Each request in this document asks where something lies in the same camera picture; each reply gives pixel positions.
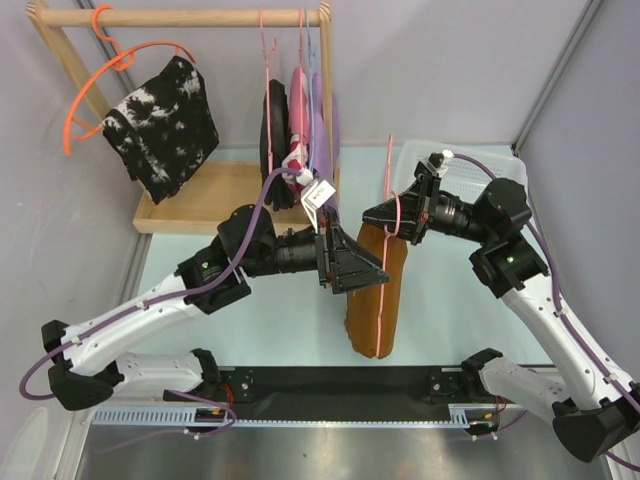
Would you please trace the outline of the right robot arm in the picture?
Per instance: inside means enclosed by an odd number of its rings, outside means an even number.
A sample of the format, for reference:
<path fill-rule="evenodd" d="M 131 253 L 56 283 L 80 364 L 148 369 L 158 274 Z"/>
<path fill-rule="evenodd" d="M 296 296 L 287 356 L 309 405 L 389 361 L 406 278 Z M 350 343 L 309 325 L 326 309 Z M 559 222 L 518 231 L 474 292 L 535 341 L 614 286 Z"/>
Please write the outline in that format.
<path fill-rule="evenodd" d="M 523 185 L 491 180 L 474 203 L 417 175 L 396 200 L 365 210 L 365 223 L 413 245 L 429 231 L 479 244 L 472 270 L 534 335 L 560 375 L 553 381 L 482 350 L 463 364 L 463 393 L 512 400 L 549 423 L 564 448 L 590 462 L 639 430 L 639 384 L 618 367 L 563 302 L 547 263 L 522 234 L 532 212 Z"/>

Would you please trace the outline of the mustard brown trousers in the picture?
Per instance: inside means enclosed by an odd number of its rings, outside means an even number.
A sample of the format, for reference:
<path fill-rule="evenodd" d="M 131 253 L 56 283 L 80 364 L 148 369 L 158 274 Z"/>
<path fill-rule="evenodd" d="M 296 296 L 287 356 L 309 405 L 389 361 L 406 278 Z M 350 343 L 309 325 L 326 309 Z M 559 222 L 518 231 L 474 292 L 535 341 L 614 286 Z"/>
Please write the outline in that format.
<path fill-rule="evenodd" d="M 382 260 L 383 238 L 383 230 L 363 223 L 357 241 L 371 254 Z M 390 275 L 390 281 L 382 284 L 385 285 L 385 296 L 381 359 L 389 356 L 393 350 L 407 255 L 407 242 L 391 236 L 384 268 Z M 367 358 L 375 359 L 378 359 L 375 356 L 375 350 L 380 286 L 374 285 L 349 293 L 345 318 L 345 328 L 353 350 Z"/>

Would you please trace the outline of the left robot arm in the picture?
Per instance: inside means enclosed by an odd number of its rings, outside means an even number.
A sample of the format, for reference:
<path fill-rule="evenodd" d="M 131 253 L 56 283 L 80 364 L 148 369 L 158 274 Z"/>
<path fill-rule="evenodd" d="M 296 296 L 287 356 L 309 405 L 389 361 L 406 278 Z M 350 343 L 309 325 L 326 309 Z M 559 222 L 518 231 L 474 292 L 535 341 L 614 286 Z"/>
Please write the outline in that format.
<path fill-rule="evenodd" d="M 249 278 L 315 271 L 335 294 L 389 281 L 382 262 L 342 229 L 335 210 L 320 224 L 276 233 L 269 211 L 237 208 L 212 242 L 162 282 L 119 308 L 78 325 L 52 320 L 41 329 L 51 356 L 53 397 L 68 411 L 100 405 L 120 392 L 159 393 L 169 401 L 214 399 L 223 384 L 213 354 L 202 348 L 176 357 L 137 355 L 154 333 L 211 315 L 251 293 Z"/>

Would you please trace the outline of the pink trouser hanger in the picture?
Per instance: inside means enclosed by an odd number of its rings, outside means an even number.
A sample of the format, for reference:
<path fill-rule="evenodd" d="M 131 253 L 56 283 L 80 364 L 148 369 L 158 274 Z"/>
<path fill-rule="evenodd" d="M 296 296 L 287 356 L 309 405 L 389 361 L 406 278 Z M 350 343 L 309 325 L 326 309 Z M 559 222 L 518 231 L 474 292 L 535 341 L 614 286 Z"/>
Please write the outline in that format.
<path fill-rule="evenodd" d="M 386 164 L 384 171 L 384 184 L 383 184 L 383 195 L 384 200 L 387 201 L 391 197 L 395 197 L 396 194 L 391 190 L 391 179 L 392 179 L 392 153 L 393 153 L 393 134 L 388 136 L 387 143 L 387 155 L 386 155 Z M 388 251 L 388 243 L 392 234 L 388 231 L 386 227 L 383 228 L 384 238 L 383 238 L 383 255 L 382 255 L 382 267 L 386 267 L 387 260 L 387 251 Z M 376 350 L 375 356 L 378 359 L 382 358 L 381 350 L 382 350 L 382 333 L 383 333 L 383 313 L 384 313 L 384 296 L 385 296 L 385 285 L 381 285 L 379 289 L 379 305 L 378 305 L 378 313 L 376 317 Z"/>

